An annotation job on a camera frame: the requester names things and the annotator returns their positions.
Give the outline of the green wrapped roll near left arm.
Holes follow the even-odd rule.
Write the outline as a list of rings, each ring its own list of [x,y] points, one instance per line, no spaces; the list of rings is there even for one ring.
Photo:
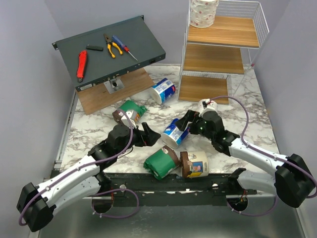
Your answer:
[[[117,123],[123,123],[122,117],[123,113],[120,111],[124,111],[127,115],[131,114],[134,122],[137,122],[140,117],[147,111],[145,106],[139,106],[132,100],[127,100],[120,107],[118,107],[113,113],[112,116]]]

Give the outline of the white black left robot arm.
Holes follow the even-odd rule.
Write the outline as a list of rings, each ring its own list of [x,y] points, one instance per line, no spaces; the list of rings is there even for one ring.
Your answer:
[[[95,194],[106,195],[110,184],[101,178],[103,170],[114,164],[127,149],[153,146],[160,138],[147,123],[142,123],[142,127],[140,130],[118,124],[74,166],[46,182],[38,185],[30,182],[23,186],[17,203],[19,225],[36,232],[70,202]]]

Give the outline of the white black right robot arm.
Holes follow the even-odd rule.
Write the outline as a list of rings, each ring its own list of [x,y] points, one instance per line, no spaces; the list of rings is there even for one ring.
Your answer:
[[[312,191],[317,182],[301,156],[280,155],[247,143],[241,136],[225,129],[217,112],[208,111],[201,115],[188,110],[175,124],[180,131],[188,128],[190,134],[207,138],[216,151],[242,159],[265,172],[258,174],[243,170],[235,174],[235,178],[228,181],[231,193],[239,194],[245,189],[261,190],[276,194],[293,208],[298,208],[307,198],[316,197]]]

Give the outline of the blue white paper towel roll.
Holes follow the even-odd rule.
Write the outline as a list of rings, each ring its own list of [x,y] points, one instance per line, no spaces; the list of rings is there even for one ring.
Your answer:
[[[160,82],[150,88],[150,95],[153,100],[162,104],[176,92],[176,87],[172,81],[167,78],[162,79]]]

